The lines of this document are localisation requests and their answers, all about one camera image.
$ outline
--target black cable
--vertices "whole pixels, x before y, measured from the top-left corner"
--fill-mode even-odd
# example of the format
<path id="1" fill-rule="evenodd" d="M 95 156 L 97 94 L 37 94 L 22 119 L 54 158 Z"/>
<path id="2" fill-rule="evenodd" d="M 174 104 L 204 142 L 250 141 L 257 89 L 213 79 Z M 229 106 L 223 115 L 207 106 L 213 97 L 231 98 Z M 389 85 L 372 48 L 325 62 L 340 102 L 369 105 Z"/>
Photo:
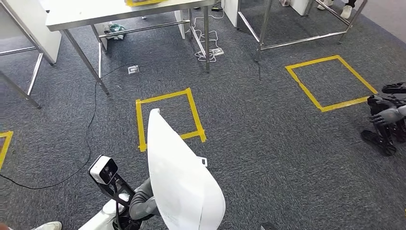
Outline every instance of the black cable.
<path id="1" fill-rule="evenodd" d="M 259 61 L 255 61 L 258 64 L 258 75 L 259 75 L 259 80 L 261 80 L 261 65 L 259 64 Z"/>
<path id="2" fill-rule="evenodd" d="M 117 194 L 118 191 L 117 191 L 117 186 L 115 185 L 115 182 L 112 182 L 112 185 L 113 185 L 113 188 L 114 188 L 114 194 Z M 118 218 L 118 201 L 115 201 L 115 219 L 117 221 L 118 230 L 122 230 L 120 219 Z"/>
<path id="3" fill-rule="evenodd" d="M 122 66 L 120 66 L 120 67 L 118 67 L 118 68 L 115 68 L 113 71 L 108 72 L 108 73 L 105 74 L 103 77 L 105 77 L 105 76 L 111 74 L 112 72 L 118 70 L 119 68 L 122 68 L 122 67 L 128 66 L 128 65 L 135 65 L 135 64 L 130 63 L 130 64 L 122 65 Z M 56 184 L 49 185 L 49 186 L 39 187 L 39 188 L 31 188 L 31 187 L 28 187 L 28 186 L 19 184 L 19 183 L 15 182 L 13 179 L 10 179 L 10 178 L 8 178 L 7 176 L 3 176 L 3 175 L 1 175 L 1 174 L 0 174 L 0 177 L 11 181 L 12 183 L 14 183 L 14 184 L 16 184 L 16 185 L 18 185 L 18 186 L 21 186 L 21 187 L 24 187 L 24 188 L 28 188 L 28 189 L 32 189 L 32 190 L 38 190 L 38 189 L 50 188 L 50 187 L 54 187 L 54 186 L 57 186 L 57 185 L 59 185 L 59 184 L 62 184 L 63 182 L 69 180 L 72 176 L 76 175 L 81 169 L 83 169 L 83 168 L 86 166 L 86 164 L 89 163 L 90 157 L 91 157 L 91 148 L 90 148 L 90 145 L 89 145 L 87 136 L 88 136 L 89 128 L 90 128 L 91 124 L 93 123 L 94 117 L 95 117 L 95 115 L 96 115 L 96 108 L 97 108 L 97 101 L 96 101 L 96 85 L 97 85 L 97 82 L 94 84 L 94 111 L 93 111 L 93 116 L 92 116 L 92 118 L 91 118 L 91 120 L 90 120 L 90 123 L 88 124 L 88 126 L 87 126 L 87 128 L 86 128 L 86 134 L 85 134 L 85 141 L 86 141 L 86 145 L 88 146 L 88 149 L 89 149 L 89 155 L 88 155 L 88 158 L 86 159 L 86 162 L 85 162 L 78 170 L 76 170 L 72 175 L 68 176 L 65 180 L 63 180 L 63 181 L 61 181 L 61 182 L 58 182 L 58 183 L 56 183 Z"/>
<path id="4" fill-rule="evenodd" d="M 133 65 L 133 66 L 135 66 L 135 64 L 133 64 L 133 63 L 129 63 L 129 64 L 122 65 L 122 66 L 117 67 L 117 68 L 113 69 L 112 71 L 108 72 L 108 73 L 107 73 L 107 74 L 105 74 L 105 75 L 104 75 L 104 76 L 103 76 L 101 79 L 103 80 L 103 78 L 104 78 L 105 76 L 107 76 L 107 75 L 109 75 L 109 74 L 113 73 L 114 71 L 118 70 L 119 68 L 122 68 L 122 67 L 124 67 L 124 66 L 128 66 L 128 65 Z"/>

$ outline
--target metal pole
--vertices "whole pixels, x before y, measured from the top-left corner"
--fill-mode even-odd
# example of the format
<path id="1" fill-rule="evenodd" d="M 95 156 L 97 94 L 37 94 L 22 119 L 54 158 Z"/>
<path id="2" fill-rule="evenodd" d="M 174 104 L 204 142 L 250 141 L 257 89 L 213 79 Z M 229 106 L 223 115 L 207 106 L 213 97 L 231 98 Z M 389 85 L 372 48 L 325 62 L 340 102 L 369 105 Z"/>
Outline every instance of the metal pole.
<path id="1" fill-rule="evenodd" d="M 69 32 L 68 29 L 63 30 L 63 32 L 65 32 L 66 37 L 68 38 L 68 40 L 70 41 L 70 43 L 73 45 L 74 49 L 76 50 L 76 52 L 79 54 L 80 58 L 82 59 L 82 61 L 85 63 L 86 67 L 89 69 L 90 73 L 92 74 L 93 78 L 96 80 L 96 82 L 98 82 L 100 84 L 101 89 L 106 93 L 106 95 L 109 95 L 109 91 L 106 88 L 106 86 L 104 85 L 103 81 L 99 78 L 99 75 L 96 73 L 96 71 L 94 70 L 93 66 L 91 65 L 91 63 L 89 62 L 88 58 L 86 57 L 86 55 L 83 53 L 82 49 L 80 48 L 79 44 L 76 42 L 75 38 L 72 36 L 72 34 Z"/>
<path id="2" fill-rule="evenodd" d="M 203 7 L 204 12 L 204 40 L 206 42 L 206 72 L 210 72 L 210 44 L 209 44 L 209 7 Z"/>
<path id="3" fill-rule="evenodd" d="M 102 42 L 102 39 L 99 38 L 99 33 L 96 30 L 96 27 L 94 26 L 94 24 L 90 25 L 91 26 L 91 30 L 93 31 L 94 35 L 96 36 L 96 39 L 99 41 L 99 43 Z"/>
<path id="4" fill-rule="evenodd" d="M 194 39 L 196 40 L 197 45 L 199 46 L 199 49 L 202 51 L 203 55 L 206 56 L 206 51 L 205 51 L 205 49 L 203 48 L 202 43 L 199 41 L 199 37 L 197 36 L 196 30 L 195 30 L 193 27 L 191 27 L 191 32 L 192 32 L 193 35 L 194 35 Z"/>
<path id="5" fill-rule="evenodd" d="M 261 48 L 261 50 L 273 49 L 273 48 L 278 48 L 278 47 L 282 47 L 282 46 L 293 45 L 293 44 L 297 44 L 297 43 L 301 43 L 301 42 L 313 41 L 313 40 L 317 40 L 317 39 L 320 39 L 320 38 L 331 37 L 331 36 L 337 36 L 337 35 L 342 35 L 342 34 L 345 34 L 345 33 L 346 33 L 345 31 L 341 31 L 341 32 L 337 32 L 337 33 L 330 33 L 330 34 L 325 34 L 325 35 L 319 35 L 319 36 L 309 37 L 309 38 L 300 39 L 300 40 L 296 40 L 296 41 L 291 41 L 291 42 L 285 42 L 285 43 L 275 44 L 275 45 L 271 45 L 271 46 L 264 46 L 264 47 Z"/>
<path id="6" fill-rule="evenodd" d="M 245 16 L 241 13 L 238 12 L 238 15 L 240 15 L 242 21 L 244 22 L 244 24 L 248 27 L 248 30 L 251 32 L 251 34 L 254 36 L 255 40 L 259 43 L 259 38 L 257 36 L 257 34 L 255 33 L 254 29 L 252 29 L 251 25 L 248 23 L 247 19 L 245 18 Z"/>
<path id="7" fill-rule="evenodd" d="M 103 59 L 102 59 L 102 47 L 103 44 L 101 42 L 99 42 L 99 78 L 101 79 L 103 77 Z"/>
<path id="8" fill-rule="evenodd" d="M 193 39 L 193 33 L 192 33 L 192 27 L 193 27 L 193 14 L 192 14 L 192 9 L 189 9 L 188 10 L 188 12 L 189 12 L 189 28 L 190 28 L 190 31 L 191 31 L 191 37 L 190 37 L 190 39 L 192 40 Z"/>
<path id="9" fill-rule="evenodd" d="M 314 2 L 314 0 L 309 0 L 309 3 L 307 4 L 306 10 L 304 12 L 306 16 L 309 16 L 310 9 L 313 7 Z"/>
<path id="10" fill-rule="evenodd" d="M 14 90 L 17 91 L 19 95 L 21 95 L 23 98 L 25 98 L 29 103 L 31 103 L 35 108 L 41 109 L 41 106 L 34 101 L 31 96 L 27 95 L 24 90 L 22 90 L 18 85 L 16 85 L 11 79 L 9 79 L 6 75 L 3 74 L 3 72 L 0 71 L 0 77 L 3 78 L 6 83 L 8 83 Z"/>
<path id="11" fill-rule="evenodd" d="M 345 32 L 348 32 L 348 30 L 350 30 L 350 28 L 352 27 L 352 25 L 354 24 L 355 20 L 357 20 L 358 16 L 361 14 L 361 11 L 364 9 L 365 5 L 368 3 L 368 0 L 364 0 L 360 6 L 360 8 L 357 10 L 357 12 L 355 13 L 354 17 L 352 18 L 351 22 L 348 24 Z M 338 41 L 339 44 L 341 44 L 345 38 L 345 35 L 347 33 L 343 34 L 340 38 L 340 40 Z"/>
<path id="12" fill-rule="evenodd" d="M 22 49 L 14 49 L 14 50 L 9 50 L 9 51 L 4 51 L 0 52 L 0 56 L 5 56 L 9 54 L 18 54 L 26 51 L 31 51 L 31 50 L 36 50 L 37 48 L 33 47 L 27 47 L 27 48 L 22 48 Z"/>
<path id="13" fill-rule="evenodd" d="M 262 22 L 261 34 L 259 35 L 257 55 L 255 56 L 256 61 L 259 61 L 259 57 L 261 56 L 261 48 L 262 48 L 262 45 L 264 44 L 266 29 L 268 27 L 269 15 L 271 14 L 271 6 L 272 6 L 272 0 L 268 0 L 267 6 L 265 9 L 264 21 Z"/>
<path id="14" fill-rule="evenodd" d="M 27 90 L 27 95 L 29 95 L 29 96 L 31 96 L 31 91 L 33 90 L 35 79 L 37 78 L 39 66 L 41 65 L 41 60 L 42 60 L 43 55 L 44 55 L 43 53 L 39 53 L 39 55 L 38 55 L 38 59 L 37 59 L 37 62 L 35 64 L 34 71 L 33 71 L 33 76 L 31 77 L 30 86 L 28 87 L 28 90 Z"/>
<path id="15" fill-rule="evenodd" d="M 141 29 L 122 30 L 122 31 L 114 32 L 114 33 L 100 35 L 99 38 L 106 38 L 106 37 L 110 37 L 110 36 L 124 35 L 124 34 L 129 34 L 129 33 L 134 33 L 134 32 L 145 31 L 145 30 L 158 29 L 158 28 L 172 26 L 172 25 L 185 24 L 185 23 L 189 23 L 189 22 L 190 22 L 190 20 L 184 20 L 184 21 L 180 21 L 180 22 L 166 23 L 166 24 L 155 25 L 155 26 L 151 26 L 151 27 L 145 27 L 145 28 L 141 28 Z"/>
<path id="16" fill-rule="evenodd" d="M 239 15 L 241 13 L 241 0 L 238 0 L 238 5 L 237 5 L 237 24 L 236 24 L 236 28 L 237 30 L 240 30 L 240 24 L 241 24 L 241 20 L 239 18 Z"/>

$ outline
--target person's foot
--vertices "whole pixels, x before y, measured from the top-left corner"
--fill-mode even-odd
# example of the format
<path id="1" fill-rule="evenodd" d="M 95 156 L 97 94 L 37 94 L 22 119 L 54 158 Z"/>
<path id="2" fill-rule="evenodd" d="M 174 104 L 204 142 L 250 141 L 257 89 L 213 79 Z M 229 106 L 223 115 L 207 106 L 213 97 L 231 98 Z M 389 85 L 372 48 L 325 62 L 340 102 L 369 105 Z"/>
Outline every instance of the person's foot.
<path id="1" fill-rule="evenodd" d="M 341 17 L 348 19 L 351 16 L 352 7 L 351 6 L 344 6 L 343 12 L 341 13 Z"/>
<path id="2" fill-rule="evenodd" d="M 32 230 L 61 230 L 62 229 L 62 224 L 61 222 L 54 221 L 54 222 L 49 222 L 46 224 L 43 224 L 39 226 L 38 228 L 32 229 Z"/>
<path id="3" fill-rule="evenodd" d="M 334 4 L 334 2 L 333 2 L 332 0 L 324 0 L 323 3 L 324 3 L 326 6 L 332 6 L 332 5 Z M 321 11 L 325 10 L 324 6 L 322 6 L 322 5 L 318 5 L 317 8 L 318 8 L 319 10 L 321 10 Z"/>

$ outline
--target table top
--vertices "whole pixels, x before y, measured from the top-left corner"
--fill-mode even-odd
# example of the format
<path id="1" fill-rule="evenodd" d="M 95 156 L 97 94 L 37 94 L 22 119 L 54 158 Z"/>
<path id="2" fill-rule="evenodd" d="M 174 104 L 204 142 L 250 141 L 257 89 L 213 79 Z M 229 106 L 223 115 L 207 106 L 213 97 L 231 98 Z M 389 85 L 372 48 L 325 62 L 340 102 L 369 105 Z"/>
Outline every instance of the table top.
<path id="1" fill-rule="evenodd" d="M 216 0 L 166 0 L 156 4 L 130 7 L 124 0 L 57 1 L 58 3 L 54 3 L 48 13 L 45 23 L 50 31 L 210 6 L 216 3 Z"/>

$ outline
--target yellow tape square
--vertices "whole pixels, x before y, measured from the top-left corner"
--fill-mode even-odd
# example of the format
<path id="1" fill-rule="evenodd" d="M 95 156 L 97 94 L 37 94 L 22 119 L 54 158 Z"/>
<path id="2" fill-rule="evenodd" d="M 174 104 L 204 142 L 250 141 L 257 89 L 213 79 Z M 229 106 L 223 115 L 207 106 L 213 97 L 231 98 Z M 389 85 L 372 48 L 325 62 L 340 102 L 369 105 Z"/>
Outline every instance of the yellow tape square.
<path id="1" fill-rule="evenodd" d="M 190 105 L 190 108 L 191 108 L 191 111 L 192 111 L 192 115 L 193 115 L 194 122 L 196 124 L 197 131 L 182 134 L 180 137 L 182 139 L 188 139 L 188 138 L 200 136 L 200 140 L 202 142 L 206 141 L 206 135 L 204 133 L 204 129 L 203 129 L 202 124 L 200 122 L 199 114 L 197 113 L 196 104 L 194 103 L 194 99 L 193 99 L 193 96 L 192 96 L 192 91 L 191 91 L 190 88 L 187 88 L 187 89 L 185 89 L 183 91 L 173 92 L 173 93 L 165 94 L 165 95 L 158 96 L 158 97 L 148 98 L 148 99 L 145 99 L 145 100 L 137 99 L 135 101 L 135 115 L 137 117 L 138 136 L 139 136 L 139 143 L 140 143 L 138 148 L 140 149 L 141 152 L 144 152 L 147 149 L 147 143 L 145 142 L 144 122 L 142 120 L 141 104 L 156 102 L 156 101 L 168 99 L 168 98 L 171 98 L 171 97 L 177 97 L 177 96 L 181 96 L 181 95 L 186 95 L 188 97 L 188 102 L 189 102 L 189 105 Z"/>
<path id="2" fill-rule="evenodd" d="M 359 73 L 357 73 L 342 57 L 340 57 L 339 55 L 334 55 L 331 57 L 324 57 L 324 58 L 320 58 L 320 59 L 316 59 L 316 60 L 311 60 L 311 61 L 307 61 L 307 62 L 303 62 L 303 63 L 298 63 L 295 65 L 290 65 L 290 66 L 286 66 L 285 68 L 288 70 L 288 72 L 290 73 L 290 75 L 292 76 L 292 78 L 299 84 L 300 88 L 302 88 L 302 90 L 306 93 L 306 95 L 309 97 L 309 99 L 313 102 L 313 104 L 315 104 L 315 106 L 321 110 L 321 112 L 327 112 L 333 109 L 339 109 L 342 107 L 347 107 L 350 105 L 354 105 L 354 104 L 358 104 L 358 103 L 362 103 L 362 102 L 366 102 L 369 96 L 366 97 L 361 97 L 358 99 L 354 99 L 354 100 L 350 100 L 350 101 L 346 101 L 346 102 L 341 102 L 341 103 L 337 103 L 337 104 L 333 104 L 333 105 L 328 105 L 328 106 L 321 106 L 321 104 L 316 100 L 316 98 L 313 96 L 313 94 L 306 88 L 305 85 L 303 85 L 303 83 L 299 80 L 299 78 L 297 77 L 297 75 L 295 74 L 295 72 L 293 71 L 293 69 L 295 68 L 299 68 L 299 67 L 303 67 L 303 66 L 308 66 L 308 65 L 312 65 L 315 63 L 319 63 L 319 62 L 323 62 L 323 61 L 330 61 L 330 60 L 339 60 L 355 77 L 357 77 L 358 80 L 360 80 L 373 94 L 378 93 L 378 91 L 376 89 L 374 89 L 374 87 L 372 87 L 363 77 L 361 77 L 361 75 Z"/>
<path id="3" fill-rule="evenodd" d="M 7 131 L 0 133 L 0 138 L 4 138 L 3 145 L 0 151 L 0 170 L 3 166 L 4 159 L 6 158 L 7 150 L 9 149 L 10 141 L 13 135 L 13 131 Z"/>

